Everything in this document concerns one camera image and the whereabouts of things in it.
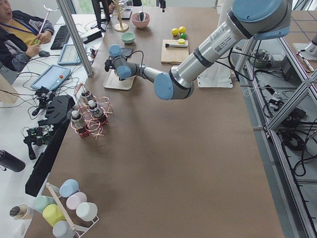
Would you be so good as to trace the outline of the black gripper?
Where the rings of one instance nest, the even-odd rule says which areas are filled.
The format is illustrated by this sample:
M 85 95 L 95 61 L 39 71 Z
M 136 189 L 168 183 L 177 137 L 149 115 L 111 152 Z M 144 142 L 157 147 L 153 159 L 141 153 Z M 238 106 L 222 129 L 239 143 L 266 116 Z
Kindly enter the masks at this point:
M 162 8 L 162 12 L 165 12 L 165 0 L 159 0 L 159 6 Z

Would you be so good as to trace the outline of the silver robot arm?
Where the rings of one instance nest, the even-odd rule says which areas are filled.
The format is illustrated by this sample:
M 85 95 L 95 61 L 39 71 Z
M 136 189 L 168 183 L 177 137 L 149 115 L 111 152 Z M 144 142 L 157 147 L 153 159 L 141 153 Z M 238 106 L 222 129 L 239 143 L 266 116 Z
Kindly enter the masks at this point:
M 122 80 L 140 76 L 154 83 L 162 100 L 190 97 L 193 81 L 242 39 L 274 39 L 289 33 L 292 1 L 235 0 L 225 21 L 214 30 L 180 65 L 162 72 L 144 64 L 128 62 L 119 45 L 111 45 L 105 71 L 114 69 Z

